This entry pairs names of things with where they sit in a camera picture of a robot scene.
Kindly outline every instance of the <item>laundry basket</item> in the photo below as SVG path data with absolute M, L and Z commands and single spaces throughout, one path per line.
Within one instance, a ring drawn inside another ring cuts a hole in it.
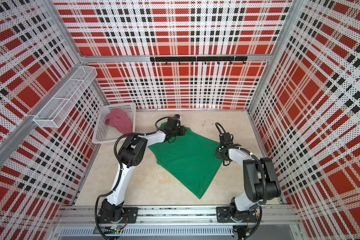
M 129 119 L 133 123 L 133 131 L 135 131 L 136 118 L 136 104 L 135 103 L 116 103 L 106 105 L 100 108 L 99 116 L 97 117 L 95 131 L 92 136 L 92 142 L 97 144 L 107 144 L 115 142 L 122 133 L 115 127 L 107 126 L 105 124 L 106 115 L 113 109 L 120 109 L 127 113 Z

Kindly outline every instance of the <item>green cloth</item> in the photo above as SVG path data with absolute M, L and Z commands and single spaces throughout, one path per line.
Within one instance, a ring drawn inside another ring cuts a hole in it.
M 201 199 L 223 161 L 215 157 L 218 142 L 187 129 L 185 136 L 169 140 L 173 143 L 156 143 L 149 149 L 159 165 Z

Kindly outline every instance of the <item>red garment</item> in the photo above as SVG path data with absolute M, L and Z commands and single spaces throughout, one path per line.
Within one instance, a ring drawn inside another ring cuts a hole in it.
M 120 110 L 113 109 L 112 112 L 106 115 L 105 124 L 111 127 L 115 127 L 123 135 L 133 131 L 133 124 L 128 115 Z

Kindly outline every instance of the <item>plaid wall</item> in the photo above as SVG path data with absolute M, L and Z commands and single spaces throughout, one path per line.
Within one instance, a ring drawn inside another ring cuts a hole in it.
M 89 86 L 58 129 L 35 127 L 0 168 L 0 239 L 43 239 L 95 148 L 101 102 Z
M 0 1 L 0 144 L 76 64 L 38 1 Z
M 305 1 L 253 117 L 307 236 L 360 239 L 360 1 Z
M 292 0 L 53 0 L 84 56 L 271 53 Z
M 93 63 L 109 102 L 138 108 L 246 109 L 265 61 Z

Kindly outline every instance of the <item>white wire basket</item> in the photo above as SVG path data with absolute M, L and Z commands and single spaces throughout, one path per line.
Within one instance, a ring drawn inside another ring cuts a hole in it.
M 62 88 L 33 118 L 33 121 L 40 127 L 59 128 L 96 76 L 96 68 L 78 67 Z
M 105 124 L 106 115 L 112 112 L 113 109 L 123 110 L 133 124 L 133 132 L 135 131 L 135 118 L 136 118 L 136 104 L 135 103 L 116 103 L 106 105 L 100 108 L 99 116 L 97 117 L 95 130 L 92 136 L 92 142 L 97 144 L 108 144 L 116 142 L 122 135 L 115 127 Z

